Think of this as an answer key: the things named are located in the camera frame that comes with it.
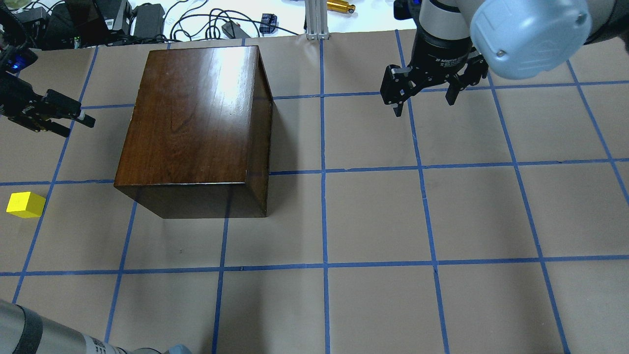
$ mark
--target wooden box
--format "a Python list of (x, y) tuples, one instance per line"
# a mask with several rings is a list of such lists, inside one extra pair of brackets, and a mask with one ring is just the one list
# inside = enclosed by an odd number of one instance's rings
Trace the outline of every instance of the wooden box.
[(264, 217), (271, 115), (258, 47), (152, 51), (114, 186), (165, 219)]

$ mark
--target brown wooden box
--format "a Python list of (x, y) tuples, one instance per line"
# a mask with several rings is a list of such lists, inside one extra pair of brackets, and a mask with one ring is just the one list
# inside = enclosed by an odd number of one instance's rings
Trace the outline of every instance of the brown wooden box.
[(266, 216), (271, 106), (258, 47), (150, 52), (114, 186), (166, 219)]

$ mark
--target box top surface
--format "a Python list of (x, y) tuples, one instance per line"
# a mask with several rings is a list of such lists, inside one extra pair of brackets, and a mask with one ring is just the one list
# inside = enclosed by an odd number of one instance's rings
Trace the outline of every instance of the box top surface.
[(257, 47), (152, 51), (116, 185), (244, 182), (258, 59)]

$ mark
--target dark wood grain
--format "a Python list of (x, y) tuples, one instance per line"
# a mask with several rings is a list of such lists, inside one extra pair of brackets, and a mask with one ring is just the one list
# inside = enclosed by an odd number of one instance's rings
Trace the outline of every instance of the dark wood grain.
[(271, 104), (257, 47), (150, 52), (114, 186), (165, 218), (265, 216)]

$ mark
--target white label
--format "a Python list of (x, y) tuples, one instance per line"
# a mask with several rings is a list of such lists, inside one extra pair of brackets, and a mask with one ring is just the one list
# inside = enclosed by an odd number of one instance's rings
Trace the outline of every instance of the white label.
[(85, 354), (126, 354), (126, 351), (103, 343), (96, 338), (84, 334), (83, 338), (85, 338)]

